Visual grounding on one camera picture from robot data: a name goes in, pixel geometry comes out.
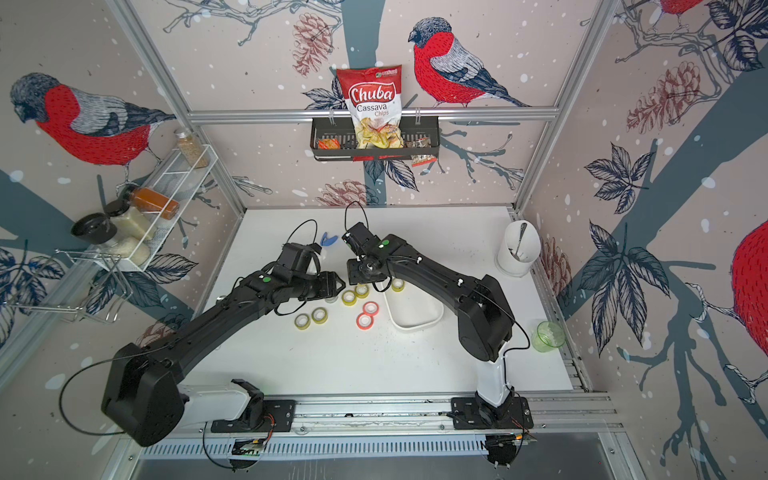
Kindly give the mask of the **yellow transparent tape roll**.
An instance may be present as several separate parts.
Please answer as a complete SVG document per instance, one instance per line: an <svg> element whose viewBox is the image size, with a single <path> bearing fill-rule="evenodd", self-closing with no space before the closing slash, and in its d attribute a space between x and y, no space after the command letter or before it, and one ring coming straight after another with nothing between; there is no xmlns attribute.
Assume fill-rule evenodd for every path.
<svg viewBox="0 0 768 480"><path fill-rule="evenodd" d="M405 289L406 282L402 279L394 278L391 283L391 288L394 292L402 292Z"/></svg>
<svg viewBox="0 0 768 480"><path fill-rule="evenodd" d="M311 319L316 324L324 324L329 318L328 311L324 307L315 308L311 312Z"/></svg>
<svg viewBox="0 0 768 480"><path fill-rule="evenodd" d="M354 306L357 303L358 297L353 290L346 290L342 293L341 300L345 306Z"/></svg>
<svg viewBox="0 0 768 480"><path fill-rule="evenodd" d="M367 298L370 293L370 288L367 284L358 284L354 287L355 296L359 299Z"/></svg>
<svg viewBox="0 0 768 480"><path fill-rule="evenodd" d="M298 330L308 329L311 323L311 317L307 314L299 314L294 318L294 325Z"/></svg>

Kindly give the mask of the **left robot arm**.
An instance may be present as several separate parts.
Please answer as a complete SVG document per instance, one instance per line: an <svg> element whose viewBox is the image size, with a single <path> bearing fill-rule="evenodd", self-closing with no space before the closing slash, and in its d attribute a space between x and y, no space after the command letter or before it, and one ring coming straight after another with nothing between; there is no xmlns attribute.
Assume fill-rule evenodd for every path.
<svg viewBox="0 0 768 480"><path fill-rule="evenodd" d="M118 350L102 413L141 446L164 439L192 410L179 384L215 348L291 299L325 300L342 292L342 278L321 269L320 251L316 243L286 243L277 260L244 277L191 323L144 347L129 343Z"/></svg>

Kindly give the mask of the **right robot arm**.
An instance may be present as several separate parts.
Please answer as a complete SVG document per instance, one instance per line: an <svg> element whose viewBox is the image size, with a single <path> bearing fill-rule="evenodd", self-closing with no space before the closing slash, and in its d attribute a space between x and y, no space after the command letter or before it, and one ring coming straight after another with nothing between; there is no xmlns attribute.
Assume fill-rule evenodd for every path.
<svg viewBox="0 0 768 480"><path fill-rule="evenodd" d="M534 426L527 399L507 380L505 355L514 350L509 341L519 323L496 278L451 270L394 234L379 238L362 222L349 227L342 240L354 254L347 261L351 284L403 280L457 317L458 340L479 364L474 395L451 399L447 416L455 429L527 431Z"/></svg>

